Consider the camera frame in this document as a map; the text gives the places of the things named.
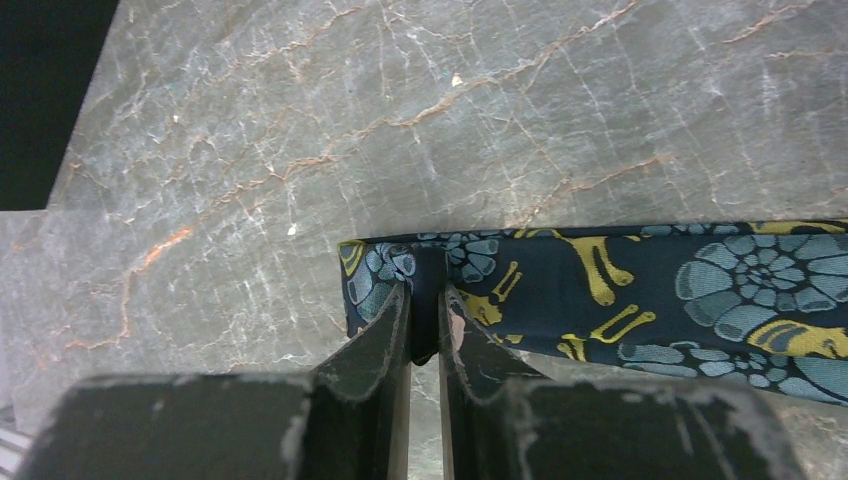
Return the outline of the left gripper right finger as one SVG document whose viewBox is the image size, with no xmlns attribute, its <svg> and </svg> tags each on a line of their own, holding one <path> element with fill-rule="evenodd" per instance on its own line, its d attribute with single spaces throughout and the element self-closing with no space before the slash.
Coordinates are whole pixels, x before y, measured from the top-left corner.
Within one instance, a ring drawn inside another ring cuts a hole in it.
<svg viewBox="0 0 848 480">
<path fill-rule="evenodd" d="M 520 479 L 510 380 L 546 380 L 472 318 L 457 288 L 438 300 L 440 407 L 447 479 Z"/>
</svg>

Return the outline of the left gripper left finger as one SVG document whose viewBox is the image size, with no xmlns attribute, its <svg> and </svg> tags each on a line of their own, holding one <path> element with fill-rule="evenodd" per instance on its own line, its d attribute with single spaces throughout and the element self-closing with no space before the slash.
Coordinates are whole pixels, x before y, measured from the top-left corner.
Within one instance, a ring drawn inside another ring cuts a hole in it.
<svg viewBox="0 0 848 480">
<path fill-rule="evenodd" d="M 392 288 L 375 320 L 316 369 L 314 477 L 405 479 L 410 294 Z"/>
</svg>

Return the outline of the blue yellow patterned tie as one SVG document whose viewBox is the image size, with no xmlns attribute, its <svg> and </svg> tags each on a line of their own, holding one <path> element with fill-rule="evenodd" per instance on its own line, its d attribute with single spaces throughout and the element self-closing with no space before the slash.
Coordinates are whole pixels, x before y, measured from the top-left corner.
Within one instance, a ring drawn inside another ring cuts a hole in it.
<svg viewBox="0 0 848 480">
<path fill-rule="evenodd" d="M 847 402 L 843 219 L 417 233 L 338 254 L 349 334 L 404 289 L 419 364 L 449 285 L 508 348 Z"/>
</svg>

